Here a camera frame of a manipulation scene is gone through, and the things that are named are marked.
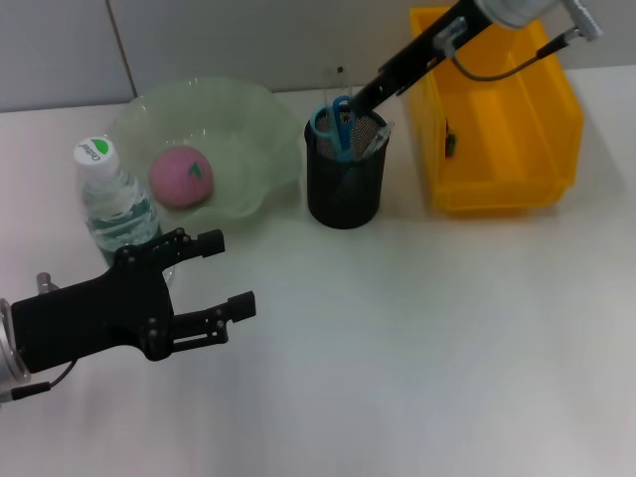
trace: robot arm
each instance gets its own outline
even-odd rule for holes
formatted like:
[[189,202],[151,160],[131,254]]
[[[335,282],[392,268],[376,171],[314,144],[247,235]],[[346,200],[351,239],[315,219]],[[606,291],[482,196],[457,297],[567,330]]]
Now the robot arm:
[[[375,109],[393,94],[405,92],[445,59],[453,60],[457,65],[455,51],[491,25],[498,24],[512,30],[521,29],[557,3],[558,0],[459,0],[380,68],[379,75],[352,98],[352,109],[358,114]],[[562,4],[575,27],[547,44],[523,68],[566,47],[574,38],[583,37],[593,41],[602,35],[601,29],[580,0],[562,0]],[[499,80],[521,69],[482,80]]]
[[253,293],[205,311],[175,315],[162,271],[196,256],[225,251],[221,231],[187,236],[176,229],[115,253],[113,266],[91,281],[57,289],[39,275],[40,295],[0,302],[0,402],[49,391],[44,383],[14,388],[38,373],[115,346],[133,346],[150,361],[228,341],[227,324],[255,315]]

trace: glass bowl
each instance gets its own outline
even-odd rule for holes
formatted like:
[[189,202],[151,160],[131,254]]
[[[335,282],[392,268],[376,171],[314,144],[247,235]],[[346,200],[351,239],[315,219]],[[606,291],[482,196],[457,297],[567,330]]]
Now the glass bowl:
[[301,133],[271,91],[222,77],[159,86],[130,102],[106,130],[123,166],[146,187],[150,166],[169,147],[189,145],[206,156],[214,175],[208,199],[188,209],[157,203],[163,223],[203,228],[253,214],[269,192],[297,181]]

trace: pink fruit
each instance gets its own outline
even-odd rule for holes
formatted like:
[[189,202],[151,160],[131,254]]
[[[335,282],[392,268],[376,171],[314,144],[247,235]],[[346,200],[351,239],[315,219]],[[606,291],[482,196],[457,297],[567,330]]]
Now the pink fruit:
[[194,206],[212,194],[212,167],[201,152],[190,146],[165,150],[150,168],[150,189],[167,207]]

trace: black pen holder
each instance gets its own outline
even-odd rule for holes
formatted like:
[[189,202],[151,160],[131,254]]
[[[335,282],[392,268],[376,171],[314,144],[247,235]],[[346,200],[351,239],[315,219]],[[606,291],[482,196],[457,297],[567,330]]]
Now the black pen holder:
[[[349,120],[347,106],[341,108],[340,115],[342,121]],[[331,141],[318,136],[307,123],[307,202],[309,212],[318,222],[332,229],[347,230],[363,226],[376,215],[389,141],[377,151],[364,154],[386,125],[374,112],[359,118],[351,133],[354,159],[339,161]],[[329,131],[326,110],[316,117],[316,128]]]

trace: yellow storage box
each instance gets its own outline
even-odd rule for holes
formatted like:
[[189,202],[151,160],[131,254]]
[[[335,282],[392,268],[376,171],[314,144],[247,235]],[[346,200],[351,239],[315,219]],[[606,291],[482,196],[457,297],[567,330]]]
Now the yellow storage box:
[[[419,35],[446,10],[410,10],[413,33]],[[547,42],[539,22],[519,32],[492,26],[457,58],[475,75],[497,75],[533,57]],[[547,206],[573,184],[583,112],[556,56],[509,79],[485,83],[467,79],[445,61],[408,94],[434,208]],[[445,154],[447,123],[457,137],[451,157]]]

